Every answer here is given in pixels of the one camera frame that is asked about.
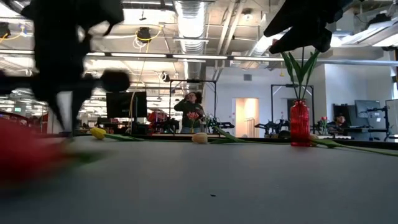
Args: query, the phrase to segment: black monitor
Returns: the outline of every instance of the black monitor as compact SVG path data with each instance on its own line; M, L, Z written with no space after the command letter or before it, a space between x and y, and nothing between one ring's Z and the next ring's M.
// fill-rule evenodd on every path
M377 100L356 100L356 116L358 118L380 118L380 101Z
M130 118L129 110L132 93L107 93L106 112L108 118ZM132 118L147 117L147 93L136 92L132 101Z

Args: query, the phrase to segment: woman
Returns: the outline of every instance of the woman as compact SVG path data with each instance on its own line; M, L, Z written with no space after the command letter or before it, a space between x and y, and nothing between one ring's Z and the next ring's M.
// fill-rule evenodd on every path
M205 114L203 108L201 107L201 93L189 93L185 96L184 100L180 101L174 106L175 111L182 111L182 129L180 133L191 134L191 129L193 128L193 133L200 132L200 118ZM198 119L192 121L188 115L196 114Z

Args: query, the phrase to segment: gray table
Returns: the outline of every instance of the gray table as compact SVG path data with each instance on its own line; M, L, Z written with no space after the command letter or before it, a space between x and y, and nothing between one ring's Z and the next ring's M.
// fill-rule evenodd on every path
M117 153L0 198L0 223L398 223L398 157L92 137L75 144Z

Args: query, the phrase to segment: metal frame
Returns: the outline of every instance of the metal frame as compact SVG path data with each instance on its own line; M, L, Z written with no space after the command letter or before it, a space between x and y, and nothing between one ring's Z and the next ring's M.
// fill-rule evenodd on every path
M279 88L274 92L274 86L278 86ZM293 88L293 84L285 84L285 85L280 85L280 84L272 84L271 85L271 119L272 122L274 122L274 95L282 88L282 87L286 87L286 88ZM311 100L312 100L312 132L313 134L315 134L315 105L314 105L314 100L313 100L313 85L308 85L307 87L309 87L311 89L311 92L309 92L309 90L307 89L307 93L309 95L311 95Z
M196 82L200 83L213 83L214 84L214 117L216 117L216 107L217 107L217 81L215 80L195 80ZM169 89L169 116L172 113L172 90L175 89L176 87L172 87L173 82L179 82L177 85L179 85L181 82L189 82L189 80L170 80L170 89Z

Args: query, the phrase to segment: red glass vase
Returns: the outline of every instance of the red glass vase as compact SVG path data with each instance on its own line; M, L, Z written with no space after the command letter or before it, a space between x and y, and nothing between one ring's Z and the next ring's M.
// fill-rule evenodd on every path
M292 146L310 146L310 112L305 101L296 100L290 108L290 140Z

